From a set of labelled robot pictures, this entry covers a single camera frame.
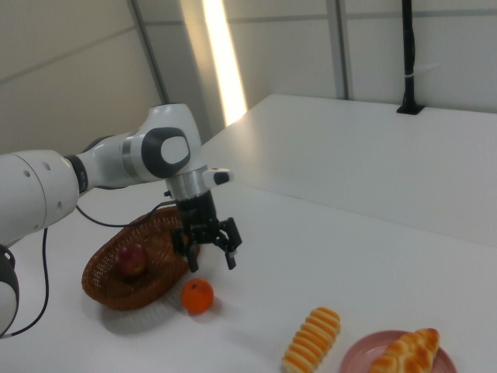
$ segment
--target wicker basket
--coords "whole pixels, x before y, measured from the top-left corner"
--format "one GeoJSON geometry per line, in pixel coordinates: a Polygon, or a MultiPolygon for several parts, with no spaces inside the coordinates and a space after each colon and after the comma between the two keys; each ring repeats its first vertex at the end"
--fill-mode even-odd
{"type": "Polygon", "coordinates": [[[176,207],[167,207],[157,210],[142,225],[122,229],[86,265],[82,276],[85,293],[120,311],[145,307],[163,296],[189,270],[188,263],[172,248],[170,230],[179,225],[176,207]],[[147,271],[135,280],[122,277],[115,267],[117,250],[132,242],[143,245],[149,259],[147,271]]]}

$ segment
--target bread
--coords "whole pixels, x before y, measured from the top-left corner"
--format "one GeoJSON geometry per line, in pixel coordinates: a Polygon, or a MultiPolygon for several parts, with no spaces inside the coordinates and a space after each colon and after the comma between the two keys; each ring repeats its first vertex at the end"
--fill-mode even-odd
{"type": "Polygon", "coordinates": [[[311,373],[335,342],[340,331],[340,316],[331,309],[319,307],[295,333],[281,364],[287,373],[311,373]]]}
{"type": "Polygon", "coordinates": [[[406,333],[371,363],[369,373],[431,373],[439,342],[435,329],[406,333]]]}

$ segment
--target red apple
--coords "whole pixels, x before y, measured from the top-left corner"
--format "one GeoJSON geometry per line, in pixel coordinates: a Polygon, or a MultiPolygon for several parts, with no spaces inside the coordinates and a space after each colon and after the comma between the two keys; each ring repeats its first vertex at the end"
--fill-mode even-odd
{"type": "Polygon", "coordinates": [[[139,243],[122,246],[116,254],[117,270],[125,277],[138,277],[148,267],[147,250],[139,243]]]}

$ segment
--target plate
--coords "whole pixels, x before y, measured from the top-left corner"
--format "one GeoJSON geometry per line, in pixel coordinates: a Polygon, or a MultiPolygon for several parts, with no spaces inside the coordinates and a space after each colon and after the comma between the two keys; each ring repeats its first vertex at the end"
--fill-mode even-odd
{"type": "MultiPolygon", "coordinates": [[[[386,330],[365,336],[349,348],[340,364],[339,373],[367,373],[373,360],[405,333],[402,330],[386,330]]],[[[433,362],[432,373],[457,373],[449,355],[441,348],[433,362]]]]}

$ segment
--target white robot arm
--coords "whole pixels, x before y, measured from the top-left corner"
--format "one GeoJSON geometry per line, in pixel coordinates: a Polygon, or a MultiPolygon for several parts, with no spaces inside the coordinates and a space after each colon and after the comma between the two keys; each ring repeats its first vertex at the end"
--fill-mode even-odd
{"type": "MultiPolygon", "coordinates": [[[[8,274],[10,267],[13,272],[13,258],[5,256],[6,248],[73,212],[79,195],[94,187],[114,189],[165,180],[182,222],[172,232],[175,252],[187,258],[194,272],[196,245],[213,243],[224,251],[228,267],[234,268],[235,250],[242,241],[232,218],[217,220],[210,193],[216,185],[231,181],[232,174],[208,169],[200,147],[188,107],[168,104],[150,109],[136,132],[95,141],[79,155],[63,157],[52,151],[0,155],[0,336],[5,332],[2,299],[8,298],[2,292],[12,293],[15,287],[8,274]]],[[[12,313],[12,303],[6,307],[5,312],[12,313]]]]}

